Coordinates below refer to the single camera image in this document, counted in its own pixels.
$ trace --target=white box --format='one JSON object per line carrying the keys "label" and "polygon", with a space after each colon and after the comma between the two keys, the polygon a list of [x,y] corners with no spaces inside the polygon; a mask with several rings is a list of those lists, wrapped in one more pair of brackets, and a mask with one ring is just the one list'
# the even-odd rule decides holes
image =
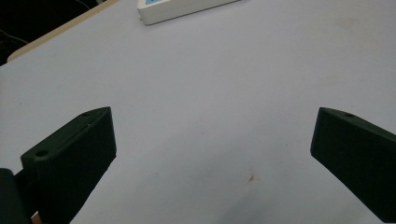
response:
{"label": "white box", "polygon": [[138,0],[137,11],[146,25],[238,0]]}

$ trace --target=dark background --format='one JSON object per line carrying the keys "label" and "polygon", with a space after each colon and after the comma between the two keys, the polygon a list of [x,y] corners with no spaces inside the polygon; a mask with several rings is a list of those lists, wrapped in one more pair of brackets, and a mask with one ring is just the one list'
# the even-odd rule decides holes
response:
{"label": "dark background", "polygon": [[1,0],[0,65],[26,42],[34,41],[95,6],[95,0]]}

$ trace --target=white table surface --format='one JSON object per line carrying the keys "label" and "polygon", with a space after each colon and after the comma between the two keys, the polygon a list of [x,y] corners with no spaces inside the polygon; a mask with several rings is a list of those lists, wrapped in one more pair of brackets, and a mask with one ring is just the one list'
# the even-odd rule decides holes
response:
{"label": "white table surface", "polygon": [[396,133],[395,36],[394,0],[244,0],[152,26],[120,0],[0,67],[0,166],[109,105],[118,157],[73,223],[381,223],[309,148],[320,106]]}

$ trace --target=screw hole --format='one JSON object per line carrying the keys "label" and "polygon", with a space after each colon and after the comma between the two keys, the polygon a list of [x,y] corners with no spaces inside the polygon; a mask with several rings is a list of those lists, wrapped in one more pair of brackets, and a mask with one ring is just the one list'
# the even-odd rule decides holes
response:
{"label": "screw hole", "polygon": [[35,155],[37,157],[43,157],[43,156],[46,156],[47,154],[49,154],[49,152],[47,150],[41,150],[41,151],[38,151]]}

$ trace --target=cable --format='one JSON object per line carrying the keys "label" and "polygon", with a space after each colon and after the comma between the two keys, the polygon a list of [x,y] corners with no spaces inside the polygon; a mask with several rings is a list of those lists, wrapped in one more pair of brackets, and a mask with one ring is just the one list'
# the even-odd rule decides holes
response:
{"label": "cable", "polygon": [[0,32],[3,33],[3,35],[8,36],[9,38],[19,40],[19,41],[23,42],[24,44],[29,44],[29,42],[27,42],[26,40],[20,39],[20,38],[18,38],[18,37],[16,37],[16,36],[13,36],[13,35],[9,35],[9,34],[7,34],[6,32],[4,32],[2,29],[0,29]]}
{"label": "cable", "polygon": [[75,0],[76,2],[78,2],[78,3],[80,3],[80,4],[82,4],[84,7],[86,7],[88,10],[90,10],[91,8],[90,7],[88,7],[87,6],[87,4],[85,4],[85,3],[83,3],[83,2],[81,2],[81,1],[79,1],[79,0]]}

